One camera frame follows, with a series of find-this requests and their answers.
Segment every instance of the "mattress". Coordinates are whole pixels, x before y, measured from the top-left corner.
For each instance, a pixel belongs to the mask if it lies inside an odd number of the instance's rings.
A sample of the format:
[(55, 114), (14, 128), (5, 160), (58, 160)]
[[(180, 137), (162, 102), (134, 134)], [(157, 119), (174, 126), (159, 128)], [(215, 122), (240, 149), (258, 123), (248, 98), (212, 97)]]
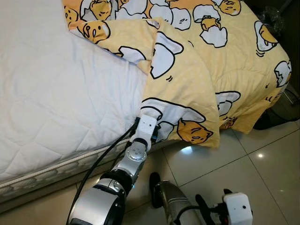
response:
[(139, 113), (146, 75), (68, 32), (60, 0), (1, 1), (0, 20), (5, 193), (5, 183), (113, 143)]

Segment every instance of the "silver cylinder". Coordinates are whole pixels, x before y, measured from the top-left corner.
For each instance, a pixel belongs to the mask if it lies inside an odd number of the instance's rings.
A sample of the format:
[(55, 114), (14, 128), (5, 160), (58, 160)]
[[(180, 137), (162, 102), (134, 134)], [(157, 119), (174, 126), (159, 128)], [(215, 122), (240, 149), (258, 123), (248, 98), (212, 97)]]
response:
[[(160, 197), (164, 204), (165, 216), (168, 225), (175, 225), (174, 220), (178, 213), (191, 203), (184, 193), (169, 181), (162, 181), (157, 184)], [(180, 217), (182, 225), (201, 225), (201, 221), (194, 210), (185, 211)]]

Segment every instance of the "blanket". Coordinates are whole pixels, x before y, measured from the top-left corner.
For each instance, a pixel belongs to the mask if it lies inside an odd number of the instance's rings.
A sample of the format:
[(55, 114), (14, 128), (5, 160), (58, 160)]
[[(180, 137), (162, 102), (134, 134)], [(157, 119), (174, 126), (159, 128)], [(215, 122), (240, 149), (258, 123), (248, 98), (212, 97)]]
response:
[(63, 6), (70, 32), (148, 75), (140, 114), (157, 119), (157, 142), (217, 147), (220, 128), (247, 134), (291, 75), (286, 53), (241, 0), (63, 0)]

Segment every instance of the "white mattress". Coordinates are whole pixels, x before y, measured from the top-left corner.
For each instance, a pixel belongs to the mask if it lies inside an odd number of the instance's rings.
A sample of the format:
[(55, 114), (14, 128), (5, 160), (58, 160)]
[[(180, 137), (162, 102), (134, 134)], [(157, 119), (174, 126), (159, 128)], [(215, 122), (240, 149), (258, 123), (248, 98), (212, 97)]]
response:
[(0, 183), (111, 144), (146, 75), (68, 32), (60, 0), (0, 2)]

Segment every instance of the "quilted mattress cover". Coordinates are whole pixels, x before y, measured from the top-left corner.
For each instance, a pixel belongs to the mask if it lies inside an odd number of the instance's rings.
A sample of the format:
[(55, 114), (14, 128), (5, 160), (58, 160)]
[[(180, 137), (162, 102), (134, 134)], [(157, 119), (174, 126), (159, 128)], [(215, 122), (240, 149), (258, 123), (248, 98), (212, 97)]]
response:
[(0, 20), (2, 187), (110, 145), (133, 124), (146, 75), (70, 34), (60, 0), (2, 0)]

